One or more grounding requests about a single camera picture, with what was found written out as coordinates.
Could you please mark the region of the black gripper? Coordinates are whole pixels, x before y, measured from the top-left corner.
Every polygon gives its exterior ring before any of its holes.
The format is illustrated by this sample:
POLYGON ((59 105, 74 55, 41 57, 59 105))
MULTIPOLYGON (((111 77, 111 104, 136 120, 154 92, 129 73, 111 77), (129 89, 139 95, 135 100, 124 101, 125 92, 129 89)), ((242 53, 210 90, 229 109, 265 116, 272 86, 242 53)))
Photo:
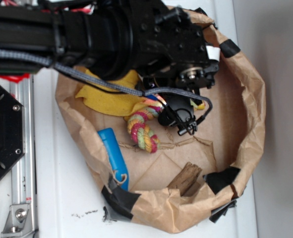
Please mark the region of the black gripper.
POLYGON ((133 68, 160 87, 210 89, 219 66, 209 59, 202 27, 180 7, 160 0, 131 1, 137 58, 133 68))

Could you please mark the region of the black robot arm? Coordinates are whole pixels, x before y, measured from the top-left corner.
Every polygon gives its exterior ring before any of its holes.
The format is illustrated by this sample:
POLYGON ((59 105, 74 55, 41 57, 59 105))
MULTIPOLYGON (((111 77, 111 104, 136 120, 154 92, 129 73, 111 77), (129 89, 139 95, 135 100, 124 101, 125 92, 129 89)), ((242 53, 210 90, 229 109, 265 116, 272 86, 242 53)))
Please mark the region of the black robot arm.
POLYGON ((134 69, 156 82, 146 96, 190 95, 210 88, 219 63, 208 53, 203 29, 179 7, 160 0, 72 0, 0 5, 0 75, 56 71, 111 87, 134 69))

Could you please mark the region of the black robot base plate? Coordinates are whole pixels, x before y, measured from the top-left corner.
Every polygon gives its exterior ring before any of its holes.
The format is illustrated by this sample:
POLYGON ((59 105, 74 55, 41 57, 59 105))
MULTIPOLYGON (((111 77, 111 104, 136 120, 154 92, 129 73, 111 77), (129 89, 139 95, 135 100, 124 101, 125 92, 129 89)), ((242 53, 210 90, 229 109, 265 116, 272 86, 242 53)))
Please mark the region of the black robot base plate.
POLYGON ((23 155, 23 106, 0 86, 0 180, 23 155))

